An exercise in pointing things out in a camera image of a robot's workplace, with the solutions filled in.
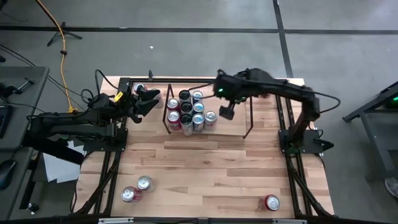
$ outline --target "wooden table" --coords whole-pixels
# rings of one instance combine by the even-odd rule
[[[118,85],[120,77],[108,78],[113,85]],[[301,78],[289,81],[297,85],[304,84]],[[165,99],[167,85],[159,84],[152,87],[158,87]],[[103,82],[101,91],[107,94],[116,93],[116,90],[106,82]],[[297,119],[301,104],[292,101],[292,106]],[[248,102],[246,109],[247,122],[249,122]],[[240,116],[243,116],[245,111],[242,109],[238,111]],[[193,136],[184,136],[182,133],[168,134],[161,122],[162,118],[150,114],[144,118],[144,121],[150,125],[144,122],[134,124],[132,121],[127,124],[129,137],[119,166],[112,216],[294,217],[285,158],[279,149],[277,131],[280,127],[273,95],[266,99],[253,98],[254,127],[246,139],[223,134]],[[239,125],[240,130],[246,128],[238,120],[236,127]],[[227,120],[219,118],[219,122],[224,124]],[[84,204],[97,187],[103,157],[103,152],[94,152],[82,165],[77,183],[75,210]],[[304,154],[303,164],[308,188],[323,207],[333,213],[321,161],[314,155]],[[135,186],[138,177],[144,174],[155,179],[156,190],[145,194],[139,203],[123,202],[121,200],[123,188],[128,185]],[[106,189],[101,211],[106,203],[107,194]],[[259,196],[268,194],[279,197],[278,211],[266,212],[257,209]],[[298,195],[300,208],[304,213],[301,190],[298,190]]]

